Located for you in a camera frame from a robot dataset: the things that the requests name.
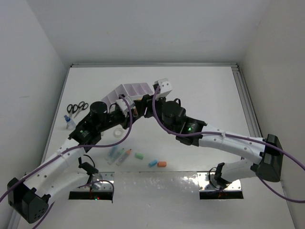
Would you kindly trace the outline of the orange marker cap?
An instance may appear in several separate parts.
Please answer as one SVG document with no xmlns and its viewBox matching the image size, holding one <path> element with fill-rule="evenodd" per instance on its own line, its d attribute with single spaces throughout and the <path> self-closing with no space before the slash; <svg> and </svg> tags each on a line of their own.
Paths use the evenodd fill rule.
<svg viewBox="0 0 305 229">
<path fill-rule="evenodd" d="M 166 161 L 159 161 L 159 162 L 157 163 L 157 166 L 158 166 L 158 167 L 166 167 L 166 166 L 167 166 L 167 162 L 166 162 Z"/>
</svg>

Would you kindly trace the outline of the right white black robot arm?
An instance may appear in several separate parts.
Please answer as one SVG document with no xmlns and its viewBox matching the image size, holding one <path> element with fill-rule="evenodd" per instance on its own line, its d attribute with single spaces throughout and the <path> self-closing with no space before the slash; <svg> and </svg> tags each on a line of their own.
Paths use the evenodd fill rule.
<svg viewBox="0 0 305 229">
<path fill-rule="evenodd" d="M 145 95 L 136 104 L 138 114 L 149 118 L 157 116 L 160 123 L 173 134 L 177 141 L 187 146 L 208 147 L 240 156 L 234 163 L 221 162 L 209 178 L 215 189 L 224 189 L 238 179 L 258 177 L 269 182 L 279 182 L 282 172 L 283 153 L 275 135 L 267 138 L 234 137 L 221 130 L 186 115 L 179 99 L 153 101 Z"/>
</svg>

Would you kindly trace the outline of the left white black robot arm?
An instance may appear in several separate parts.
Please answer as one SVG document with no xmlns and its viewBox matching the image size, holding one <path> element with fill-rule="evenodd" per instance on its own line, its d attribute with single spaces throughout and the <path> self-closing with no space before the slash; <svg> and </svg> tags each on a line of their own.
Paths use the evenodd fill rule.
<svg viewBox="0 0 305 229">
<path fill-rule="evenodd" d="M 136 101 L 121 98 L 114 105 L 112 109 L 102 101 L 92 103 L 88 114 L 54 154 L 23 178 L 8 183 L 8 203 L 28 223 L 40 224 L 62 195 L 98 181 L 98 169 L 82 162 L 82 156 L 98 147 L 103 132 L 118 125 L 130 132 L 141 117 Z"/>
</svg>

